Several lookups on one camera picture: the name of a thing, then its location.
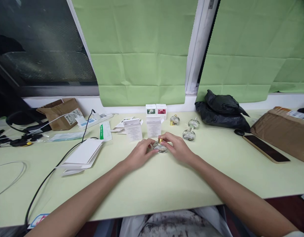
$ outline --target red flower image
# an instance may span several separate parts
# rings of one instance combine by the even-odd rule
[[[158,109],[158,114],[166,114],[166,109]]]

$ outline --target hand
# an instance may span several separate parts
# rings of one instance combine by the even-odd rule
[[[154,143],[155,141],[151,138],[147,140],[143,139],[142,141],[138,142],[136,147],[124,160],[125,164],[127,164],[131,171],[140,168],[148,159],[150,159],[154,154],[158,153],[158,150],[147,152],[147,149],[152,148]]]
[[[160,135],[159,138],[163,139],[161,144],[165,146],[177,160],[190,164],[190,161],[196,157],[181,137],[166,132],[165,134]]]

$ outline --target forearm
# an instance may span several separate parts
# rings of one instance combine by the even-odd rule
[[[119,162],[106,174],[75,194],[32,229],[27,236],[75,236],[110,190],[130,169]]]
[[[298,230],[275,208],[199,156],[189,163],[220,199],[258,236],[280,237]]]

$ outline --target perfume box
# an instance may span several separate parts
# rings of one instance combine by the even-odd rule
[[[166,116],[167,116],[166,104],[156,104],[156,116],[166,120]]]
[[[124,120],[123,125],[130,142],[142,140],[142,130],[139,118]]]
[[[146,127],[148,131],[148,138],[154,138],[161,135],[162,127],[161,124],[164,122],[164,119],[161,117],[149,117],[146,118]]]
[[[156,117],[156,104],[145,105],[145,112],[147,117]]]

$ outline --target black plastic bag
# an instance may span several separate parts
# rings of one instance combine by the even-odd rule
[[[214,111],[220,114],[244,114],[249,117],[239,103],[230,95],[215,95],[207,90],[205,101]]]
[[[213,111],[206,102],[196,102],[196,110],[204,123],[219,127],[238,128],[250,132],[250,125],[241,114],[219,114]]]

